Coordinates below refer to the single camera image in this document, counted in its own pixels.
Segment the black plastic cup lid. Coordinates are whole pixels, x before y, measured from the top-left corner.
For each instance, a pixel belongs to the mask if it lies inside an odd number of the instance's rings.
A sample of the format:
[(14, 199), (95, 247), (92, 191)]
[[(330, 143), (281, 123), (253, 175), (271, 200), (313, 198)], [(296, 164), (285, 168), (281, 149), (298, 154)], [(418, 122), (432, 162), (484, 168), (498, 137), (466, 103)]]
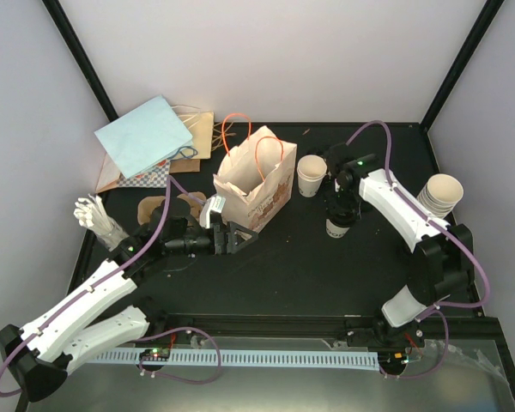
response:
[(326, 203), (327, 218), (338, 227), (351, 227), (360, 218), (360, 206), (355, 201), (330, 199)]

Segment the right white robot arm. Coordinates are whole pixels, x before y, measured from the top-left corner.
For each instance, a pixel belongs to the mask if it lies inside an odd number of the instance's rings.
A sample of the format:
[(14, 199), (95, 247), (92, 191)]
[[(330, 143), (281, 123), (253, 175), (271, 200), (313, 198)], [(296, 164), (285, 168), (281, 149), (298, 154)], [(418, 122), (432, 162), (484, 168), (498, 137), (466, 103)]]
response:
[(471, 251), (471, 232), (463, 224), (452, 226), (427, 211), (379, 164), (375, 154), (354, 158), (346, 144), (338, 143), (325, 151), (324, 160), (332, 181), (325, 193), (327, 234), (343, 237), (368, 204), (397, 230), (410, 252), (406, 284), (381, 306), (383, 318), (373, 324), (375, 340), (394, 345), (403, 337), (404, 325), (474, 282), (473, 263), (445, 235), (451, 234)]

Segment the cream bear paper bag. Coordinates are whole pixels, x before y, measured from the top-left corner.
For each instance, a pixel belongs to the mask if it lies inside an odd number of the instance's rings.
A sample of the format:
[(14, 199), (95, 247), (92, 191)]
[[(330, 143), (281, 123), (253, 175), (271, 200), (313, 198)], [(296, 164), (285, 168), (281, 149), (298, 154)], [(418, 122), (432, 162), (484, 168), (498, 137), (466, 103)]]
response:
[(231, 118), (250, 118), (231, 113), (221, 124), (221, 142), (226, 150), (213, 175), (216, 193), (225, 198), (221, 215), (254, 232), (261, 232), (290, 200), (297, 145), (287, 142), (266, 126), (248, 127), (242, 143), (227, 142), (226, 123)]

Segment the white paper coffee cup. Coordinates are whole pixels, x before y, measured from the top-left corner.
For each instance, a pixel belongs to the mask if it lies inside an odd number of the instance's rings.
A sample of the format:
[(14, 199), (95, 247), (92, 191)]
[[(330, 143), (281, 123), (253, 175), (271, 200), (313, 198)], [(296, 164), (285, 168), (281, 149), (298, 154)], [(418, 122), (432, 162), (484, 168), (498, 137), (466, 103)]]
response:
[(326, 219), (326, 233), (334, 239), (342, 238), (354, 224), (354, 217), (349, 215), (330, 215)]

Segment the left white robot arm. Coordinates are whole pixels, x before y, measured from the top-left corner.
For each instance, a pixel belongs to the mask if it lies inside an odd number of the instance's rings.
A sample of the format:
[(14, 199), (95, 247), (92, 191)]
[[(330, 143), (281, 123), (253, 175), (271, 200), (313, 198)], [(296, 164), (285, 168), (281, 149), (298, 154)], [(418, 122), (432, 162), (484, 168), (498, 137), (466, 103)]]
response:
[(24, 324), (0, 330), (1, 370), (34, 403), (49, 397), (78, 367), (127, 342), (158, 342), (167, 333), (167, 314), (149, 297), (105, 320), (107, 308), (165, 271), (171, 256), (227, 255), (258, 239), (258, 233), (221, 216), (223, 198), (203, 207), (203, 222), (183, 199), (166, 198), (149, 220), (122, 239), (88, 279), (51, 310)]

